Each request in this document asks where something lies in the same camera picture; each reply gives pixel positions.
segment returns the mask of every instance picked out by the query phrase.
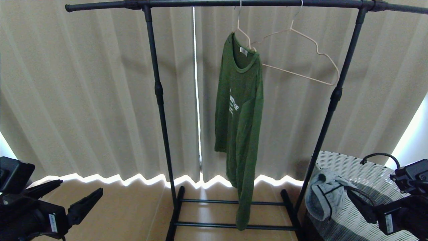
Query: curtain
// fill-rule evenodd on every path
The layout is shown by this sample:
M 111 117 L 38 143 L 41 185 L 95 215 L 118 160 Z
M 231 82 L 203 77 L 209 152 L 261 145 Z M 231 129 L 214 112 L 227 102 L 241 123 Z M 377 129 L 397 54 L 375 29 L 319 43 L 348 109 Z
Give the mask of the curtain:
M 65 3 L 1 3 L 1 132 L 32 180 L 168 178 L 144 13 Z M 198 181 L 193 11 L 152 14 L 174 173 Z
M 391 3 L 428 6 L 426 1 Z M 196 46 L 205 181 L 225 176 L 226 155 L 214 152 L 214 114 L 221 54 L 236 30 L 237 7 L 197 7 Z M 252 41 L 290 26 L 299 7 L 242 7 L 240 27 Z M 315 39 L 342 68 L 357 9 L 303 7 L 294 29 Z M 428 16 L 369 12 L 343 86 L 342 99 L 323 150 L 363 157 L 391 153 L 428 91 Z M 247 43 L 237 33 L 241 43 Z M 265 64 L 334 82 L 336 75 L 315 45 L 291 32 L 253 44 Z M 256 176 L 302 180 L 323 124 L 334 87 L 263 67 L 264 109 Z M 386 159 L 371 159 L 384 164 Z

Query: white sticker label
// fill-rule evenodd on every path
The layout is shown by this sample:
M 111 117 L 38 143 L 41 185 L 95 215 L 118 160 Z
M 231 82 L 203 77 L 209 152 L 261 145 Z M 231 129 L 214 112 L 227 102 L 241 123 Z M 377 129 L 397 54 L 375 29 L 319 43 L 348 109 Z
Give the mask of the white sticker label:
M 394 231 L 394 227 L 392 226 L 392 215 L 388 214 L 385 216 L 385 221 L 386 221 L 386 232 L 392 233 Z
M 247 56 L 248 56 L 248 51 L 247 51 L 247 50 L 245 50 L 243 47 L 239 47 L 239 51 L 240 51 L 241 53 L 245 54 L 245 57 L 247 57 Z
M 52 229 L 52 232 L 58 232 L 58 230 L 56 229 L 56 220 L 55 220 L 55 215 L 53 215 L 53 214 L 49 214 L 49 221 L 51 222 L 51 229 Z

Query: shirt neckline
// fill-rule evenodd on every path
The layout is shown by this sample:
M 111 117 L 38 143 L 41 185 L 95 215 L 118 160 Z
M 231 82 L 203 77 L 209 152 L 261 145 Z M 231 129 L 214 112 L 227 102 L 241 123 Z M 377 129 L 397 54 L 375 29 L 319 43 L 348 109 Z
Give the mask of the shirt neckline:
M 256 61 L 256 59 L 257 59 L 257 57 L 259 56 L 259 53 L 258 52 L 256 52 L 256 51 L 254 51 L 254 50 L 251 50 L 251 49 L 248 49 L 248 48 L 246 48 L 246 47 L 244 47 L 244 46 L 242 46 L 241 44 L 240 44 L 240 42 L 238 41 L 238 39 L 236 38 L 236 35 L 235 35 L 235 33 L 234 32 L 232 32 L 232 42 L 231 42 L 231 44 L 232 44 L 232 59 L 233 59 L 233 65 L 235 66 L 235 69 L 236 69 L 236 71 L 238 71 L 239 73 L 245 73 L 246 71 L 248 71 L 250 68 L 251 68 L 251 66 L 253 66 L 253 64 L 254 64 L 254 62 Z M 248 51 L 248 53 L 251 53 L 251 54 L 253 54 L 253 58 L 252 58 L 252 60 L 251 60 L 251 62 L 246 66 L 246 67 L 244 67 L 244 68 L 239 68 L 238 67 L 238 65 L 236 64 L 236 60 L 235 60 L 235 57 L 234 57 L 234 55 L 233 55 L 233 42 L 236 42 L 236 44 L 238 45 L 238 47 L 242 47 L 242 48 L 244 48 L 245 50 L 247 50 Z

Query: vertical rack pole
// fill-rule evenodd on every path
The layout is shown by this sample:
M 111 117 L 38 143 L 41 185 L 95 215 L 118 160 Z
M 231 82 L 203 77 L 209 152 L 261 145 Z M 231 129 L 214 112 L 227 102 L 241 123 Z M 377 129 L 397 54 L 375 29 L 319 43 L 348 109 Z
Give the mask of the vertical rack pole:
M 162 126 L 163 144 L 165 146 L 166 163 L 168 165 L 169 181 L 171 183 L 172 202 L 174 210 L 178 209 L 177 195 L 175 194 L 174 176 L 172 175 L 171 152 L 169 150 L 168 132 L 166 130 L 165 109 L 163 107 L 163 89 L 159 78 L 158 57 L 156 55 L 155 35 L 153 33 L 152 11 L 148 5 L 143 7 L 146 17 L 147 32 L 149 34 L 150 54 L 152 55 L 153 74 L 155 76 L 155 94 L 158 101 L 160 124 Z
M 354 32 L 352 33 L 352 38 L 351 38 L 351 42 L 349 43 L 348 52 L 346 54 L 346 58 L 343 63 L 342 71 L 340 72 L 339 81 L 337 82 L 336 88 L 334 88 L 333 93 L 331 94 L 327 115 L 322 125 L 321 132 L 318 137 L 317 144 L 315 146 L 315 150 L 312 154 L 311 161 L 309 162 L 308 170 L 306 171 L 305 181 L 303 182 L 303 186 L 302 186 L 302 189 L 300 190 L 299 198 L 297 199 L 296 206 L 294 208 L 296 213 L 299 212 L 299 208 L 300 208 L 300 205 L 302 204 L 303 197 L 305 196 L 305 192 L 308 187 L 309 180 L 311 179 L 311 176 L 312 176 L 312 171 L 315 168 L 318 155 L 320 153 L 322 144 L 324 142 L 324 138 L 327 133 L 328 126 L 330 125 L 330 121 L 333 117 L 333 113 L 336 109 L 337 103 L 340 101 L 340 97 L 342 96 L 343 82 L 345 81 L 346 74 L 348 72 L 349 65 L 352 60 L 352 55 L 354 54 L 354 50 L 358 42 L 358 37 L 360 36 L 361 27 L 363 25 L 366 13 L 367 13 L 367 9 L 365 7 L 361 8 L 358 11 L 357 20 L 355 21 Z

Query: brown floor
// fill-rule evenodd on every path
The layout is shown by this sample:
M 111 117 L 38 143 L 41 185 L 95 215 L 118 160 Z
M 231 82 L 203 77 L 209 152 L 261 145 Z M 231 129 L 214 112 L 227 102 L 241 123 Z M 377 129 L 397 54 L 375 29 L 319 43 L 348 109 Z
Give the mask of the brown floor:
M 220 183 L 208 189 L 195 189 L 187 182 L 182 185 L 186 187 L 185 198 L 237 200 L 236 189 Z M 80 225 L 70 229 L 65 236 L 67 241 L 165 240 L 173 208 L 170 188 L 165 187 L 162 181 L 145 185 L 137 180 L 125 187 L 121 182 L 105 184 L 101 181 L 82 183 L 71 180 L 65 181 L 42 200 L 67 209 L 99 187 L 104 189 L 103 197 Z M 279 193 L 283 188 L 295 202 L 300 187 L 290 183 L 274 187 L 263 181 L 256 185 L 253 201 L 280 202 Z M 237 207 L 234 204 L 184 203 L 180 221 L 234 223 Z M 291 225 L 284 207 L 260 205 L 251 207 L 250 224 Z M 44 236 L 35 240 L 54 239 Z M 178 227 L 175 240 L 297 241 L 297 238 L 290 231 Z

